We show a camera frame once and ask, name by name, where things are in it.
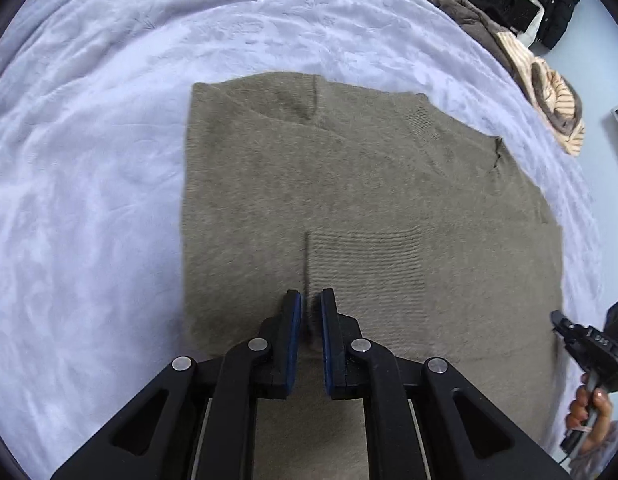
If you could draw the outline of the lavender plush bed blanket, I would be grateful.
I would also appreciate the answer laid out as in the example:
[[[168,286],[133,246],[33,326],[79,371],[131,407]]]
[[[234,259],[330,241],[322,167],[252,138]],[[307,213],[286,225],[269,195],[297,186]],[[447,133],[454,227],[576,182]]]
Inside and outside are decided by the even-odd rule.
[[[0,434],[47,479],[178,353],[191,89],[273,70],[423,93],[501,136],[597,320],[581,168],[517,84],[424,0],[27,0],[0,40]]]

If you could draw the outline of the brown and striped clothes pile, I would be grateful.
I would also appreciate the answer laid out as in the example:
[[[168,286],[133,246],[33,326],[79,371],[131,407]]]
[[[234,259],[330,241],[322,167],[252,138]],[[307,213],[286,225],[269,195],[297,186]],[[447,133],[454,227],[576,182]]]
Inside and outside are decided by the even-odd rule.
[[[571,156],[579,155],[586,125],[580,96],[570,82],[473,2],[426,1],[491,53],[518,84],[560,147]]]

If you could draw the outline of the olive green knit sweater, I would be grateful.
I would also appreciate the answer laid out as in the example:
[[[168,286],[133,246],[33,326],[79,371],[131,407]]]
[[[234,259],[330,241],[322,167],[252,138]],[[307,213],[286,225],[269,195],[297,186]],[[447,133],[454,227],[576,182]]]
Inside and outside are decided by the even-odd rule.
[[[290,288],[407,359],[448,359],[528,436],[550,420],[562,231],[496,136],[425,96],[271,73],[195,84],[187,322],[216,356]]]

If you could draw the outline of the black garment on floor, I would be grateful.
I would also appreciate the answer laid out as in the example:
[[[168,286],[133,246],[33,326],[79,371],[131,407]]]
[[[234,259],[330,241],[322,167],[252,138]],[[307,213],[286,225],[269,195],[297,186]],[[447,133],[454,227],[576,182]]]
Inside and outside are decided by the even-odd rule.
[[[526,47],[552,50],[561,40],[580,0],[468,0]]]

